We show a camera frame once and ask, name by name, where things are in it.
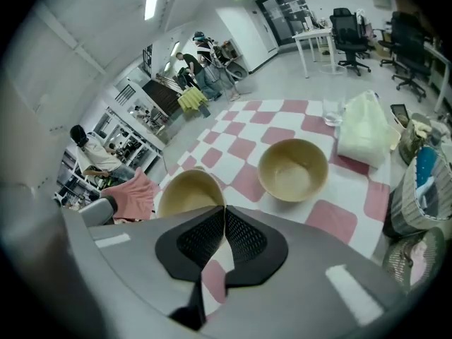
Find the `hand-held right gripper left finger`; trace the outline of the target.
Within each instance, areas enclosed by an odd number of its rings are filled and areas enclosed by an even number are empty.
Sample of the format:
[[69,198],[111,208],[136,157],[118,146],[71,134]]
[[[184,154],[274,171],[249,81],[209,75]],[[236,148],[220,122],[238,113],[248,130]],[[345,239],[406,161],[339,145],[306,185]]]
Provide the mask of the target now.
[[87,227],[64,210],[70,250],[102,313],[106,331],[185,331],[170,314],[188,304],[194,284],[172,278],[155,254],[158,238],[174,226],[221,214],[201,208],[172,218]]

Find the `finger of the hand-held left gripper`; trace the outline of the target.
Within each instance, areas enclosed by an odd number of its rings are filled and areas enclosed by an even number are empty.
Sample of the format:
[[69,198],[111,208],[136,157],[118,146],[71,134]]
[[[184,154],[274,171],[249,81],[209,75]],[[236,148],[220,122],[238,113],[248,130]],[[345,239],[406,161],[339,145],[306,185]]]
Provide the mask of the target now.
[[86,226],[112,225],[118,205],[112,196],[100,197],[81,208],[80,213]]

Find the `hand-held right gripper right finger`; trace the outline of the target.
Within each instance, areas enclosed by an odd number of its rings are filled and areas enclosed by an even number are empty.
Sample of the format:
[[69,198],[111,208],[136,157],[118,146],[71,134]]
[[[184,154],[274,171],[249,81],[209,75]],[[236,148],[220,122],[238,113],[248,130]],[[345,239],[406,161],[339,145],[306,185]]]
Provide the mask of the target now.
[[375,339],[404,298],[380,267],[334,236],[259,211],[229,206],[229,220],[267,238],[258,268],[236,264],[227,279],[255,278],[285,261],[265,282],[229,287],[203,326],[212,339]]

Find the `pink cloth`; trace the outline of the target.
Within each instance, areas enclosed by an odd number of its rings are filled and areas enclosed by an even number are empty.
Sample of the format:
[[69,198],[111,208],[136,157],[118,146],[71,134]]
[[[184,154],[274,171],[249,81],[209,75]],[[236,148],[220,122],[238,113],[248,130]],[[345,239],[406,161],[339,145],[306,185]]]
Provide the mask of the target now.
[[111,196],[115,200],[115,221],[136,222],[156,217],[154,198],[159,192],[160,187],[138,168],[133,179],[101,190],[101,197]]

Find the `mesh basket pink contents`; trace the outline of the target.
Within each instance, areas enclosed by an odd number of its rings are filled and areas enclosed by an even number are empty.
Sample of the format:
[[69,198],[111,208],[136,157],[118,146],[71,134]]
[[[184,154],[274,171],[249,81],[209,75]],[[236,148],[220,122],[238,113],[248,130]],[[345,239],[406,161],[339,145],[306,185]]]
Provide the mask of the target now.
[[439,272],[445,256],[443,231],[434,227],[390,245],[382,268],[408,293],[429,283]]

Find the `dark staircase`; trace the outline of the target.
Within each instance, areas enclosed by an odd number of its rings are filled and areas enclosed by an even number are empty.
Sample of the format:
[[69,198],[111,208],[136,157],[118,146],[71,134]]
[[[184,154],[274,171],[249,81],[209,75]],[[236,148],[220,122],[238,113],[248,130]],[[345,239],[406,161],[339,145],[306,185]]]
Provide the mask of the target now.
[[150,80],[143,90],[167,116],[172,116],[180,108],[178,93],[166,85]]

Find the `pink white checkered mat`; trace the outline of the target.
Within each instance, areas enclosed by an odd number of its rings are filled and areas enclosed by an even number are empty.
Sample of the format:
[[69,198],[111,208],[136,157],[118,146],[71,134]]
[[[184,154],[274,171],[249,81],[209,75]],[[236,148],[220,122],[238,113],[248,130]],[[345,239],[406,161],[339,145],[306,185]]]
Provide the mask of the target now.
[[[328,160],[326,185],[302,203],[272,197],[258,180],[262,154],[289,138],[314,143]],[[374,253],[388,205],[391,163],[373,168],[340,156],[338,132],[324,123],[319,101],[236,102],[189,142],[160,188],[183,171],[202,167],[215,177],[228,204],[317,227],[367,258]]]

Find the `round table yellow cloth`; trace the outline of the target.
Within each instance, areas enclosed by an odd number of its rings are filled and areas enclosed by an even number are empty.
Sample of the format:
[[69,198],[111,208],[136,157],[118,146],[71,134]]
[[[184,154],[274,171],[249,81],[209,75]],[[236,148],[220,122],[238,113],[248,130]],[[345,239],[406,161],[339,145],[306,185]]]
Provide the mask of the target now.
[[183,112],[188,112],[189,110],[198,111],[201,105],[208,103],[208,99],[198,88],[190,87],[182,93],[177,102]]

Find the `clear plastic cup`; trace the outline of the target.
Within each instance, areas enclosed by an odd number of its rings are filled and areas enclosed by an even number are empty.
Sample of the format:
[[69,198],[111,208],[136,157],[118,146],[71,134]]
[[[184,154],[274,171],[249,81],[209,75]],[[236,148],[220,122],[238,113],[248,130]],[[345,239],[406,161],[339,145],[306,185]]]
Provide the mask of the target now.
[[343,122],[345,100],[343,98],[324,99],[322,102],[322,117],[327,126],[340,126]]

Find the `grey basket blue contents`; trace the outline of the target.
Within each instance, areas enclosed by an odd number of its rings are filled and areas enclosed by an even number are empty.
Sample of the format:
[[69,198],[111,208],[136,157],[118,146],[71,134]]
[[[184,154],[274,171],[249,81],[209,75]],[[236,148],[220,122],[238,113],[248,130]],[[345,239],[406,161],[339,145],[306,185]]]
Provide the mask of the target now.
[[452,220],[452,167],[423,146],[390,193],[383,224],[387,237],[406,237]]

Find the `dark woven basket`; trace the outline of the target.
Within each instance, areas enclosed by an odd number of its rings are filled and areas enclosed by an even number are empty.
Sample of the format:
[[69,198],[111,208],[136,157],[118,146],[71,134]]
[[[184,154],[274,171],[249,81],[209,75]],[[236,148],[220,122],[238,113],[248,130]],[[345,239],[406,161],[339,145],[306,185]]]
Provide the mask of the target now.
[[409,165],[417,152],[425,145],[436,148],[441,142],[441,132],[431,126],[431,121],[422,114],[413,113],[401,134],[399,153]]

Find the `black framed tablet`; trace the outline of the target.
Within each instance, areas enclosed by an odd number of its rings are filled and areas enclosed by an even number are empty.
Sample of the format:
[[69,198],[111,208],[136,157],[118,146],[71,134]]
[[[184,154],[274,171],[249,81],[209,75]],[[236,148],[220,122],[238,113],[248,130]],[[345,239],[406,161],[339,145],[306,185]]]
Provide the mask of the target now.
[[410,114],[404,104],[392,104],[390,105],[391,113],[395,125],[399,130],[405,130],[410,121]]

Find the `white desk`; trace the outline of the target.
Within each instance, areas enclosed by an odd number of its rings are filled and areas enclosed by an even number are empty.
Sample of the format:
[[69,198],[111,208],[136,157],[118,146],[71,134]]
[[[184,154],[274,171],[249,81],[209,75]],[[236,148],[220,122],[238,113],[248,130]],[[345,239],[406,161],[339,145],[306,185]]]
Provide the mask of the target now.
[[302,71],[303,76],[305,78],[309,78],[309,73],[307,69],[306,60],[304,58],[304,51],[302,49],[302,41],[307,40],[310,46],[312,59],[315,60],[315,54],[314,54],[314,46],[312,44],[312,39],[317,39],[325,37],[328,44],[328,51],[330,53],[330,61],[331,61],[331,69],[332,71],[335,71],[336,62],[335,62],[335,50],[333,47],[333,31],[332,28],[321,28],[321,29],[315,29],[310,31],[301,32],[300,34],[293,35],[292,38],[295,41],[295,44],[297,46],[297,51],[299,53],[299,58],[301,59],[302,63]]
[[440,76],[441,74],[436,70],[436,62],[440,61],[444,65],[444,73],[441,76],[441,85],[439,88],[439,95],[434,106],[434,112],[439,113],[441,110],[441,106],[443,104],[444,98],[446,96],[447,86],[449,82],[449,78],[452,72],[452,62],[446,58],[435,46],[430,42],[424,43],[424,50],[428,52],[432,56],[432,62],[430,66],[430,77],[428,85],[432,86],[435,82],[434,78]]

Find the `black office chair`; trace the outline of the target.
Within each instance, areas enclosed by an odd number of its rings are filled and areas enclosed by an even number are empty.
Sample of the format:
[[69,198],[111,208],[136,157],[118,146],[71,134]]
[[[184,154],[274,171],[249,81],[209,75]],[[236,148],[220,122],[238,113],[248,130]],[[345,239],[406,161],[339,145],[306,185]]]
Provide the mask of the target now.
[[360,67],[371,73],[367,65],[357,61],[357,55],[367,53],[369,46],[359,33],[356,15],[347,8],[335,8],[330,20],[335,48],[344,52],[346,57],[345,60],[339,61],[338,65],[350,67],[358,76],[361,76]]
[[396,90],[407,86],[415,92],[417,101],[421,102],[427,94],[415,79],[417,76],[430,77],[430,70],[425,63],[424,29],[415,15],[400,11],[392,13],[389,25],[391,31],[387,33],[381,30],[382,39],[378,43],[389,50],[391,60],[381,60],[380,66],[391,64],[395,69],[391,79],[400,81]]

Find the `office chair with clothes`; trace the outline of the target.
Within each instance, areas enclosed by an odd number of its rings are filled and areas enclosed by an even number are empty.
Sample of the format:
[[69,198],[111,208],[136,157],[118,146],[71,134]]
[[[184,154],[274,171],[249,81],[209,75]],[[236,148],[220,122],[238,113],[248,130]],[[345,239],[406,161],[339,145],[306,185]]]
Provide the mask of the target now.
[[369,49],[374,49],[374,31],[364,9],[359,8],[355,12],[359,41]]

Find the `black double door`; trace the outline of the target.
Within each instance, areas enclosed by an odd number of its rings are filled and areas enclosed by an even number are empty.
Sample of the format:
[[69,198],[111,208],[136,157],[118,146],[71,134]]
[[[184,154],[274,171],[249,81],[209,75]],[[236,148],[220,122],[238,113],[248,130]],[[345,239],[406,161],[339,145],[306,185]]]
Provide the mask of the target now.
[[295,42],[294,35],[305,31],[311,17],[306,0],[257,0],[267,25],[279,47]]

